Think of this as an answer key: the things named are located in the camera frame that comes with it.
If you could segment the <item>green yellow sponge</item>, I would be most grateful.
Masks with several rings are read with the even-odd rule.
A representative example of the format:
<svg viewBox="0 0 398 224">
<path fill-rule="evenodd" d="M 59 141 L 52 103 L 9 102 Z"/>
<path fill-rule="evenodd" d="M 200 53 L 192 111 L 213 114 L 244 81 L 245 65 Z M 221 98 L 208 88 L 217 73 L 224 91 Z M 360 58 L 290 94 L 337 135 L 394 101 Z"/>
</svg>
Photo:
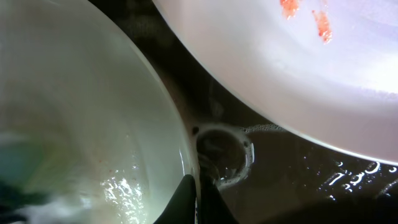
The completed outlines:
<svg viewBox="0 0 398 224">
<path fill-rule="evenodd" d="M 46 142 L 40 138 L 1 133 L 1 223 L 48 223 L 48 194 L 30 190 L 29 182 L 44 160 Z"/>
</svg>

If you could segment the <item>white plate with orange streak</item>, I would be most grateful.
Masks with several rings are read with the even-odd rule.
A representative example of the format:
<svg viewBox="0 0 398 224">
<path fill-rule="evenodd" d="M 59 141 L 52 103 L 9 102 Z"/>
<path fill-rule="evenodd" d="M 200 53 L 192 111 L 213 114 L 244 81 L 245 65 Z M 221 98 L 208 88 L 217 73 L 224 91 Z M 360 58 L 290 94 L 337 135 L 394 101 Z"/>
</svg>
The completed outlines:
<svg viewBox="0 0 398 224">
<path fill-rule="evenodd" d="M 154 223 L 185 175 L 197 191 L 165 85 L 88 1 L 1 2 L 3 132 L 46 142 L 28 188 L 48 194 L 48 223 Z"/>
</svg>

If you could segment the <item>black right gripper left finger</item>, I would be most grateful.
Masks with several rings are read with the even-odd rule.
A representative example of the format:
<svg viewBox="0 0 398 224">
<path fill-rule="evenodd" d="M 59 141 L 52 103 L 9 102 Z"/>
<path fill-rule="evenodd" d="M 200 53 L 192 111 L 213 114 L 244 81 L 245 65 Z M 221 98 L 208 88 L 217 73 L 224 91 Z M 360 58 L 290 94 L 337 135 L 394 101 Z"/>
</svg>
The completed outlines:
<svg viewBox="0 0 398 224">
<path fill-rule="evenodd" d="M 197 191 L 192 175 L 185 175 L 154 224 L 194 224 Z"/>
</svg>

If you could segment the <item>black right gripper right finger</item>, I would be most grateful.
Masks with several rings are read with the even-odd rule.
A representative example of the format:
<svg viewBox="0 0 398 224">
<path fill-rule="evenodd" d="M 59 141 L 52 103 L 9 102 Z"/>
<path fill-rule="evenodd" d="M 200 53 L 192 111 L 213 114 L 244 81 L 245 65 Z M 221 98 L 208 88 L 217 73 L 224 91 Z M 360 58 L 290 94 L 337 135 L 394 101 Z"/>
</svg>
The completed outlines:
<svg viewBox="0 0 398 224">
<path fill-rule="evenodd" d="M 238 224 L 227 204 L 224 202 L 213 180 L 205 173 L 200 174 L 201 200 L 199 223 Z"/>
</svg>

